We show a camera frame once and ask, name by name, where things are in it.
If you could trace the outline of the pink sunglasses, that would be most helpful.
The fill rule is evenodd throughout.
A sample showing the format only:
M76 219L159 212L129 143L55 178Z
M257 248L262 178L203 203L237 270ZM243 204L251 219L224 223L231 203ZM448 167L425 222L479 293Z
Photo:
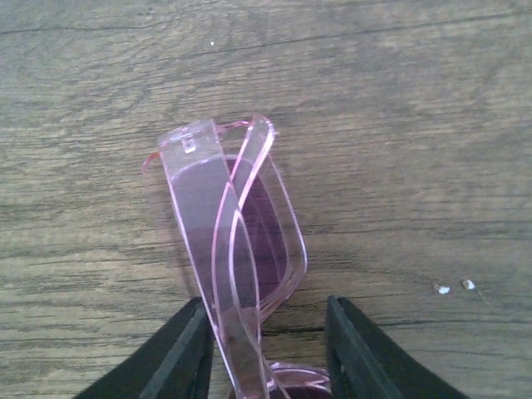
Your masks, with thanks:
M160 169L234 398L328 398L322 368L269 361L262 325L295 291L308 256L261 115L199 120L159 136L142 170Z

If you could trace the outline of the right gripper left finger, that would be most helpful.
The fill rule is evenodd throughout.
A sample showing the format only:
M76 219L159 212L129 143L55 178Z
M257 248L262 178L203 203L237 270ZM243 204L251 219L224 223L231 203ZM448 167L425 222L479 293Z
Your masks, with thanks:
M192 298L141 347L77 398L206 398L214 336L201 298Z

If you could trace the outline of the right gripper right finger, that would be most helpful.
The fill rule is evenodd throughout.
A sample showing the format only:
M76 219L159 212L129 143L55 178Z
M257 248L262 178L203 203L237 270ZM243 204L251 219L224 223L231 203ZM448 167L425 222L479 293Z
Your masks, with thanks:
M334 398L466 398L344 297L328 297L326 358Z

